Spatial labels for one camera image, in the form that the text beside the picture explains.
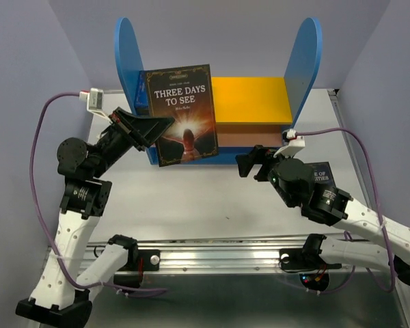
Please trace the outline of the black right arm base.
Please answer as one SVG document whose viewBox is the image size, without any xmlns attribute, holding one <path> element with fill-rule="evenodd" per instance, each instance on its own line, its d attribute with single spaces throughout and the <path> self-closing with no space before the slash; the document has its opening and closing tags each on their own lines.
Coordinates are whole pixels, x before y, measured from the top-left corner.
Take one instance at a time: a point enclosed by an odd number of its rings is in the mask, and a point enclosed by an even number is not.
<svg viewBox="0 0 410 328">
<path fill-rule="evenodd" d="M 283 248 L 279 250 L 279 268 L 289 274 L 297 274 L 302 286 L 317 294 L 329 287 L 329 265 L 318 256 L 305 255 L 302 248 Z"/>
</svg>

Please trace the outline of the Tale of Two Cities book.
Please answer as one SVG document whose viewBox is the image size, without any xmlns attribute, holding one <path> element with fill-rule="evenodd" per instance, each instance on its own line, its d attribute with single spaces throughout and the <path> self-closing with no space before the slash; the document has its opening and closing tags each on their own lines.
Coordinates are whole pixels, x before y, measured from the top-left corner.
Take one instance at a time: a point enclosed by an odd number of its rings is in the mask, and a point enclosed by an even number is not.
<svg viewBox="0 0 410 328">
<path fill-rule="evenodd" d="M 336 186 L 329 162 L 315 162 L 308 163 L 308 165 L 314 169 L 314 179 L 316 182 L 333 187 Z"/>
</svg>

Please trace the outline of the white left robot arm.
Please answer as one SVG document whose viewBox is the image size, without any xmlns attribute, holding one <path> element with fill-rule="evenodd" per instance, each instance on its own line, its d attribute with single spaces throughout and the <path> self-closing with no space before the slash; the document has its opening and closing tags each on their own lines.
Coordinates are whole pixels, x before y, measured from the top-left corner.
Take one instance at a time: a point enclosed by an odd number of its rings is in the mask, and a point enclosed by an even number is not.
<svg viewBox="0 0 410 328">
<path fill-rule="evenodd" d="M 57 149 L 57 171 L 65 178 L 65 189 L 54 246 L 37 286 L 18 302 L 18 316 L 52 327 L 84 327 L 103 286 L 118 269 L 139 262 L 137 241 L 115 235 L 84 272 L 79 270 L 112 187 L 101 176 L 131 148 L 149 148 L 175 120 L 139 117 L 121 108 L 107 119 L 110 124 L 96 144 L 71 137 Z"/>
</svg>

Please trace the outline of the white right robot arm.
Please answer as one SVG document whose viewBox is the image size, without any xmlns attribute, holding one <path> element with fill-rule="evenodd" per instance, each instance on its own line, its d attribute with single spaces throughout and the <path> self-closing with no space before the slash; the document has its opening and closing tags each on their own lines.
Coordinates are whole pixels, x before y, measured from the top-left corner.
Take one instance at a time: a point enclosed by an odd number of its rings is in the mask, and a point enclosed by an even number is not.
<svg viewBox="0 0 410 328">
<path fill-rule="evenodd" d="M 289 208 L 315 223 L 346 230 L 367 243 L 341 241 L 324 234 L 310 234 L 301 249 L 288 252 L 285 269 L 339 269 L 343 264 L 380 271 L 393 270 L 410 286 L 410 228 L 391 219 L 379 221 L 369 209 L 349 193 L 315 180 L 314 168 L 279 150 L 257 145 L 247 154 L 236 156 L 240 177 L 249 175 L 256 164 L 258 182 L 270 182 Z"/>
</svg>

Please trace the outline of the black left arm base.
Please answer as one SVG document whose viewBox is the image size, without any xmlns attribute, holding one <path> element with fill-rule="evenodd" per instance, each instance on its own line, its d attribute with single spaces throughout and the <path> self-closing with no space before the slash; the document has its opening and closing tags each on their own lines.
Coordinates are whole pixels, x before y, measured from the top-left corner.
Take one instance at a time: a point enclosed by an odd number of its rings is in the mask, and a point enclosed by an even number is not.
<svg viewBox="0 0 410 328">
<path fill-rule="evenodd" d="M 145 273 L 158 272 L 161 251 L 159 249 L 141 249 L 134 262 L 128 262 L 113 278 L 113 283 L 129 288 L 141 288 Z"/>
</svg>

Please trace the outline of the Animal Farm book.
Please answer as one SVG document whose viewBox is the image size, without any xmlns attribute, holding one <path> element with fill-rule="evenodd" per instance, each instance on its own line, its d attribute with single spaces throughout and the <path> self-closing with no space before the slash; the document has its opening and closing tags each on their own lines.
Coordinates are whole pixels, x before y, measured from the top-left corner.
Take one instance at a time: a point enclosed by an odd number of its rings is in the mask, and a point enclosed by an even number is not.
<svg viewBox="0 0 410 328">
<path fill-rule="evenodd" d="M 134 106 L 136 110 L 147 109 L 148 108 L 148 95 L 146 91 L 146 71 L 142 70 L 139 72 L 137 80 L 137 88 L 135 92 Z"/>
</svg>

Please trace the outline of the Three Days to See book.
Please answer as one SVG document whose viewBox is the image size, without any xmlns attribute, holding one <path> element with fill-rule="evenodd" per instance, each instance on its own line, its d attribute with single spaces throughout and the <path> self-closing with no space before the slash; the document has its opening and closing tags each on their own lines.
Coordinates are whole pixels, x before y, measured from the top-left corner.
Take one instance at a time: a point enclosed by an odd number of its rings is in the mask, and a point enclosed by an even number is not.
<svg viewBox="0 0 410 328">
<path fill-rule="evenodd" d="M 155 143 L 160 167 L 219 154 L 208 64 L 148 70 L 144 82 L 150 115 L 173 119 Z"/>
</svg>

